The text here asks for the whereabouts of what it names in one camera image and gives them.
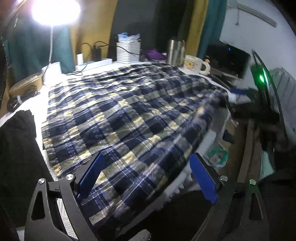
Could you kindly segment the blue plaid pants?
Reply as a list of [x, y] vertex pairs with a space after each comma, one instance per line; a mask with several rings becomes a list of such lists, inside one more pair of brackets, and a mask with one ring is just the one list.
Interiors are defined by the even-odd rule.
[[82, 208], [95, 226], [123, 225], [178, 176], [227, 97], [162, 63], [66, 80], [49, 90], [43, 146], [58, 178], [103, 154]]

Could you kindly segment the black garment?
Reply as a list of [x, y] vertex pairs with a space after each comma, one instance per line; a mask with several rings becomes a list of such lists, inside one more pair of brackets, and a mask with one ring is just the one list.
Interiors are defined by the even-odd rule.
[[53, 178], [36, 142], [31, 111], [18, 111], [1, 126], [1, 205], [16, 227], [24, 226], [41, 178]]

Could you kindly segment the black electronics box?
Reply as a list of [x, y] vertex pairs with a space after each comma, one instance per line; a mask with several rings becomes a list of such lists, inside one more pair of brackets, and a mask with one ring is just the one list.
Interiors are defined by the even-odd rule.
[[244, 77], [250, 60], [247, 52], [224, 43], [209, 45], [205, 57], [214, 69], [238, 78]]

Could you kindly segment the cream bear mug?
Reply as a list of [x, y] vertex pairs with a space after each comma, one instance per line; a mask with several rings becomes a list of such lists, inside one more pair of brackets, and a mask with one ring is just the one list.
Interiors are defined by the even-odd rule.
[[184, 68], [202, 75], [210, 74], [211, 70], [208, 62], [191, 55], [185, 55]]

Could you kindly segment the steel travel tumbler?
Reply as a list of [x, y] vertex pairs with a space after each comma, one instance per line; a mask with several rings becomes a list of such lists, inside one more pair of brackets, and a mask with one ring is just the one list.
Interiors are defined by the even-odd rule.
[[185, 41], [171, 38], [168, 42], [166, 63], [173, 66], [181, 66], [184, 62]]

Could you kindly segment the brown lidded container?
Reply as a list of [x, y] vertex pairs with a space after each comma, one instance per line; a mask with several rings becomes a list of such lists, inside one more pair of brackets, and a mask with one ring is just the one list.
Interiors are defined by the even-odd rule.
[[18, 95], [23, 95], [31, 86], [33, 86], [37, 91], [39, 91], [43, 86], [43, 74], [41, 72], [35, 73], [10, 88], [10, 97], [17, 97]]

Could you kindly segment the purple cloth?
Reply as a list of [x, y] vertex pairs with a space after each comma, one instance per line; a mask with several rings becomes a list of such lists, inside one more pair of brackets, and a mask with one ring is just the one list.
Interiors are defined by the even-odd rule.
[[147, 60], [165, 60], [166, 59], [165, 55], [160, 53], [156, 49], [142, 50], [140, 54], [141, 56], [144, 56]]

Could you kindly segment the white power strip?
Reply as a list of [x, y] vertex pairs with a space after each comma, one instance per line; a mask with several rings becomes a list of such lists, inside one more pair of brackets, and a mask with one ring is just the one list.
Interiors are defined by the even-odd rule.
[[84, 63], [82, 65], [76, 65], [75, 70], [79, 71], [79, 72], [87, 71], [87, 70], [91, 70], [94, 68], [99, 68], [101, 66], [106, 66], [106, 65], [112, 64], [112, 62], [113, 61], [111, 58], [105, 58], [105, 59], [102, 59], [102, 60], [96, 61], [96, 62], [91, 61], [88, 63]]

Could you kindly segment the white usb charger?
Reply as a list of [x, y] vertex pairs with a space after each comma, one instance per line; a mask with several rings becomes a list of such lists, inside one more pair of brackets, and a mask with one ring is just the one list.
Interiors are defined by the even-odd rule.
[[77, 54], [77, 55], [76, 55], [76, 59], [77, 59], [77, 65], [82, 65], [82, 64], [84, 64], [84, 59], [83, 59], [83, 54], [82, 54], [82, 53]]

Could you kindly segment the black power adapter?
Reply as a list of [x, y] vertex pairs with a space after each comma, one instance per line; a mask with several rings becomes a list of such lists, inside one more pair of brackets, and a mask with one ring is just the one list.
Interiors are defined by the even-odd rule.
[[101, 47], [94, 45], [92, 48], [92, 61], [101, 61]]

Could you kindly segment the white lattice basket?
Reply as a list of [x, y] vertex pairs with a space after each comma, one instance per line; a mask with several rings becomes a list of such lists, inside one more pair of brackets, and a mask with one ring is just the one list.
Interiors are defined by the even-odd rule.
[[131, 64], [140, 59], [140, 42], [118, 42], [116, 43], [117, 62]]

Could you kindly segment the teal curtain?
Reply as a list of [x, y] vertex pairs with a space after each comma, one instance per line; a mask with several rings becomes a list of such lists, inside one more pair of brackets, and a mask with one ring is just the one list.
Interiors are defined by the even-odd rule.
[[49, 59], [49, 28], [34, 21], [17, 23], [6, 32], [7, 55], [15, 82], [41, 72]]

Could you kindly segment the yellow curtain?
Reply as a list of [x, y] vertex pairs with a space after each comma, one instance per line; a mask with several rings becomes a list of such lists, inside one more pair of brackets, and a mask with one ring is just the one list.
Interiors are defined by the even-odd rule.
[[90, 48], [97, 41], [109, 42], [117, 0], [78, 1], [79, 19], [70, 26], [70, 40], [74, 64], [76, 55], [82, 53], [84, 61], [91, 60]]

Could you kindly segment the white desk lamp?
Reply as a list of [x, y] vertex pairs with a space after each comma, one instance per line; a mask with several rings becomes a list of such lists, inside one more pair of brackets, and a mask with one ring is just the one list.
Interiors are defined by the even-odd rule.
[[45, 84], [75, 71], [69, 28], [79, 20], [80, 14], [79, 1], [33, 1], [33, 20], [50, 31], [49, 59], [42, 68]]

